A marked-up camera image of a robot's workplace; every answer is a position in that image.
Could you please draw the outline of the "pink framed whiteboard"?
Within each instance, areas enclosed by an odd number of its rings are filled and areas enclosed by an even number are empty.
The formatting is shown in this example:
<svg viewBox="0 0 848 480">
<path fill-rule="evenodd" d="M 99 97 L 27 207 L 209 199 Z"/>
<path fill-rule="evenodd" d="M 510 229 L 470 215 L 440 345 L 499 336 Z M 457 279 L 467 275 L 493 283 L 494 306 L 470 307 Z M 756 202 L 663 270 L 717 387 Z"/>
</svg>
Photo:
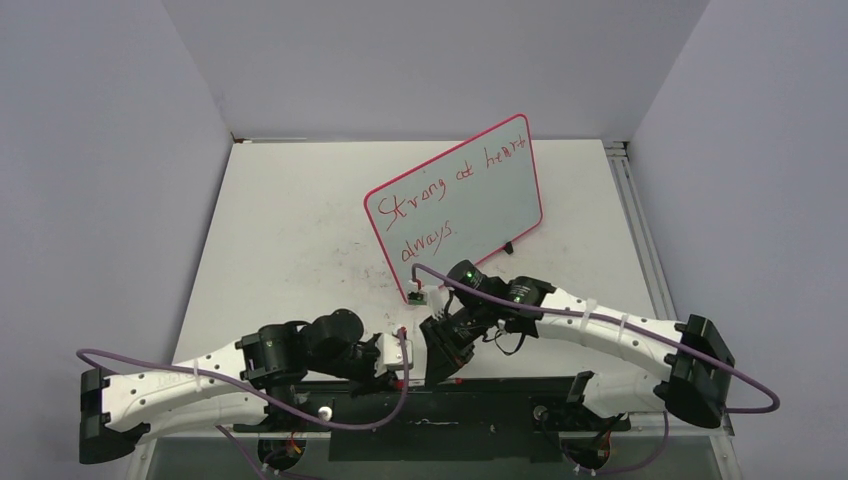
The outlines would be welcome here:
<svg viewBox="0 0 848 480">
<path fill-rule="evenodd" d="M 526 115 L 515 114 L 369 191 L 372 230 L 402 296 L 461 260 L 478 264 L 544 217 Z"/>
</svg>

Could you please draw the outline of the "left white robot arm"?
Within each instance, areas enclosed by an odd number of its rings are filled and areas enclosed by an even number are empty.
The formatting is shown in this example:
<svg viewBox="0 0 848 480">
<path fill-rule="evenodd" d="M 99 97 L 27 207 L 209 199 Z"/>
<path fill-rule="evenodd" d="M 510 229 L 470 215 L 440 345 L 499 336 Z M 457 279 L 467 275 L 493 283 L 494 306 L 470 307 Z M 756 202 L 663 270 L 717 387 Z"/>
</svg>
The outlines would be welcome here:
<svg viewBox="0 0 848 480">
<path fill-rule="evenodd" d="M 312 322 L 270 324 L 195 359 L 154 364 L 97 349 L 80 349 L 78 460 L 94 465 L 123 458 L 150 440 L 204 427 L 282 431 L 298 421 L 327 429 L 371 431 L 403 408 L 413 362 L 406 327 L 365 339 L 361 319 L 338 309 Z M 298 403 L 296 386 L 317 372 L 349 385 L 351 396 L 398 391 L 385 417 L 340 423 L 336 409 Z"/>
</svg>

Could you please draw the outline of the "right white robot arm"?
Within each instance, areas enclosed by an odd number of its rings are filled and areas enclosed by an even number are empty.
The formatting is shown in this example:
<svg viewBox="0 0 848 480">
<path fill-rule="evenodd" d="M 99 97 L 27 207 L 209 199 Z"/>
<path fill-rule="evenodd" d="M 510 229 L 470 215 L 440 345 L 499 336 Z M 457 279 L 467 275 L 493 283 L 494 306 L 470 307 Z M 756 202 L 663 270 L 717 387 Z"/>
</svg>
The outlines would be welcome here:
<svg viewBox="0 0 848 480">
<path fill-rule="evenodd" d="M 467 365 L 490 331 L 566 341 L 634 365 L 633 371 L 577 374 L 565 402 L 569 421 L 590 428 L 620 413 L 666 411 L 696 427 L 722 424 L 735 359 L 708 318 L 685 322 L 633 316 L 581 299 L 527 276 L 490 277 L 471 261 L 451 268 L 447 284 L 460 303 L 420 326 L 425 384 L 435 386 Z"/>
</svg>

